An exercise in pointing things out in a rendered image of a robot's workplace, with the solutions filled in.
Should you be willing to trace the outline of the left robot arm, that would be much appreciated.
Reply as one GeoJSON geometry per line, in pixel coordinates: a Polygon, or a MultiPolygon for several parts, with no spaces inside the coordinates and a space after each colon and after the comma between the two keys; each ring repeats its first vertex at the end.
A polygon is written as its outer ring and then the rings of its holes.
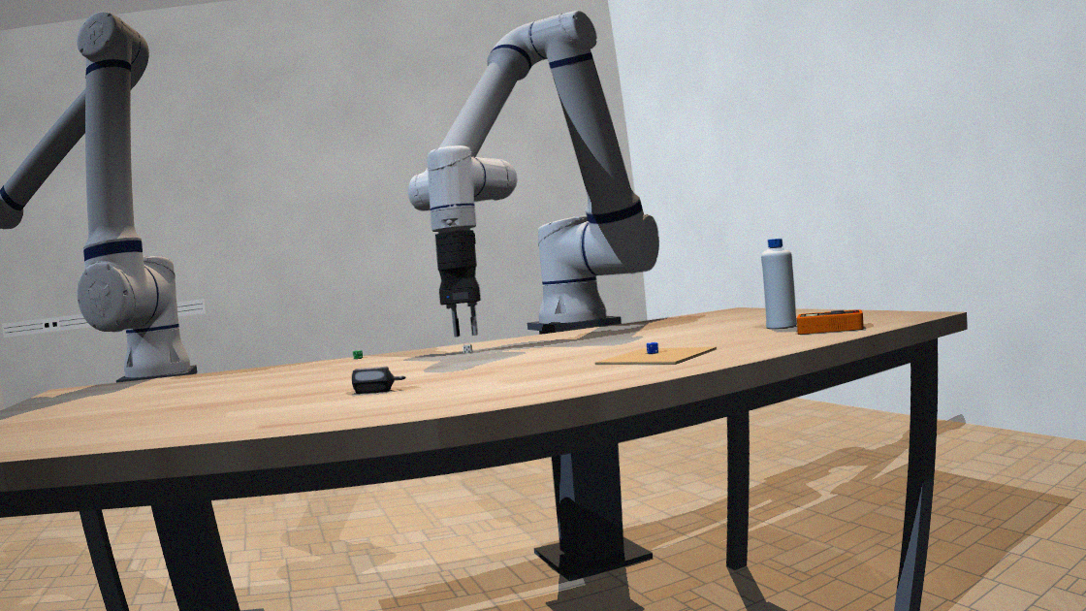
{"type": "Polygon", "coordinates": [[[541,324],[607,317],[596,276],[647,272],[658,257],[657,225],[628,183],[601,89],[591,54],[596,39],[593,23],[581,11],[536,20],[506,34],[488,56],[485,74],[442,144],[429,153],[427,169],[414,175],[408,186],[411,205],[418,211],[473,208],[479,201],[508,198],[517,183],[512,164],[476,155],[515,84],[547,59],[588,191],[588,216],[539,228],[541,324]]]}

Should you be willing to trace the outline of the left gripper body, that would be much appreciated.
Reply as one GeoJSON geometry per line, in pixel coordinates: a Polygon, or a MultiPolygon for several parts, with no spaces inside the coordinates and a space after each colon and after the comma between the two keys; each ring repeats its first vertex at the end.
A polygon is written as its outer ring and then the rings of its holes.
{"type": "Polygon", "coordinates": [[[481,302],[480,287],[473,278],[473,208],[431,212],[431,230],[435,234],[435,255],[441,282],[438,300],[441,305],[481,302]],[[453,269],[453,270],[450,270],[453,269]]]}

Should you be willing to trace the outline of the orange digital multimeter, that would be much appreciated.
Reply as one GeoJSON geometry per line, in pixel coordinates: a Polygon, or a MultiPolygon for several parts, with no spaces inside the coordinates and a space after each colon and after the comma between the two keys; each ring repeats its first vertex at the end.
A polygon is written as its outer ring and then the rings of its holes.
{"type": "Polygon", "coordinates": [[[818,334],[863,330],[862,309],[833,309],[833,311],[805,313],[797,317],[797,333],[818,334]]]}

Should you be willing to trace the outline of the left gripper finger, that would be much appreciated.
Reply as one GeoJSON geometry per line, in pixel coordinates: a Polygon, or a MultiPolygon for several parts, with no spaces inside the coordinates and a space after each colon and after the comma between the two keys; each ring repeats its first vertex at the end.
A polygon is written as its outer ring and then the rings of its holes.
{"type": "Polygon", "coordinates": [[[477,302],[467,303],[467,306],[470,306],[470,309],[471,309],[470,321],[471,321],[471,330],[472,330],[472,335],[473,336],[478,335],[477,321],[476,321],[476,311],[473,311],[473,306],[476,306],[476,305],[477,305],[477,302]]]}
{"type": "Polygon", "coordinates": [[[458,304],[446,305],[446,308],[447,309],[449,308],[452,309],[454,338],[460,338],[460,327],[459,327],[459,318],[458,318],[458,308],[456,306],[458,306],[458,304]]]}

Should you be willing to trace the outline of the orange square mat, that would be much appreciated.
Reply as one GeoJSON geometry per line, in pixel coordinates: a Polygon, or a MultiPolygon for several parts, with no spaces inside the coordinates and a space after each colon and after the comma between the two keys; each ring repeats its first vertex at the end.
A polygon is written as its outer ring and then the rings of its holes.
{"type": "Polygon", "coordinates": [[[683,347],[658,348],[658,353],[649,354],[648,348],[619,354],[619,356],[594,362],[595,365],[678,365],[691,358],[700,356],[716,347],[683,347]]]}

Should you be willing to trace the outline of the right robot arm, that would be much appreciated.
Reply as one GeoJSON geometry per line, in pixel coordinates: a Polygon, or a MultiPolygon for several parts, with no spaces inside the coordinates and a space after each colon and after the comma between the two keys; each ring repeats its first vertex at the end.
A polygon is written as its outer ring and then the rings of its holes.
{"type": "Polygon", "coordinates": [[[89,234],[80,311],[93,329],[126,330],[125,377],[180,373],[191,367],[179,333],[174,264],[143,257],[134,226],[130,97],[146,71],[148,44],[119,17],[99,12],[85,20],[78,49],[85,89],[0,189],[0,230],[18,225],[25,205],[85,133],[89,234]]]}

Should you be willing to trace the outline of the grey plastic bottle with blue cap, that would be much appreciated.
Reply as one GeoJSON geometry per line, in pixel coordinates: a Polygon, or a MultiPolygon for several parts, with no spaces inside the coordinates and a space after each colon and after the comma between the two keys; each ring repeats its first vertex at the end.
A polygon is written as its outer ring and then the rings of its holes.
{"type": "Polygon", "coordinates": [[[791,252],[782,249],[783,238],[768,240],[761,254],[763,309],[767,329],[791,329],[797,324],[791,252]]]}

